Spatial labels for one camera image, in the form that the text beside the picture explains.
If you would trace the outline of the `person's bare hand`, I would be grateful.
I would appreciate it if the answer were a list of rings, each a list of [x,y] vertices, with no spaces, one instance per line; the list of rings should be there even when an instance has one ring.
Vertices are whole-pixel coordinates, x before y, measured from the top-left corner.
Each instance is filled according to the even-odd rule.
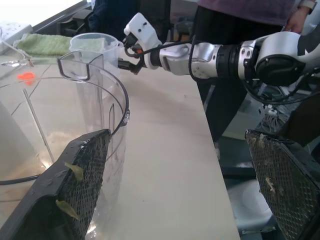
[[[310,9],[308,7],[297,8],[289,17],[284,31],[301,34]]]

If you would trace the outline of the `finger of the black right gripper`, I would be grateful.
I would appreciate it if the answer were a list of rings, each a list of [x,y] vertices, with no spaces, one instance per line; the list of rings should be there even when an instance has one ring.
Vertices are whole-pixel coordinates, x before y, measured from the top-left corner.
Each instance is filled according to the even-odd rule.
[[[137,64],[130,63],[129,70],[134,75],[137,75],[143,67],[144,67],[144,62],[139,61]]]
[[[133,66],[133,64],[130,61],[124,60],[122,58],[119,58],[117,62],[118,62],[118,68],[122,70],[130,71]]]

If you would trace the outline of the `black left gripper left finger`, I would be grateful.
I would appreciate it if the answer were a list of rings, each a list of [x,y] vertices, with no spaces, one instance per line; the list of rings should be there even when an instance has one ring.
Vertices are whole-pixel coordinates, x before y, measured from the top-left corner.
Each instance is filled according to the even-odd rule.
[[[83,240],[103,183],[111,133],[72,140],[0,229],[2,240]]]

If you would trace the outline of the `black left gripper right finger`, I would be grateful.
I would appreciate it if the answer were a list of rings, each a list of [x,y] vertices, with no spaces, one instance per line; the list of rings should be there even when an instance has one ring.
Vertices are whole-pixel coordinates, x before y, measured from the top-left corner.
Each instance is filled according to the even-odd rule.
[[[320,165],[298,143],[247,130],[260,191],[287,240],[320,238]]]

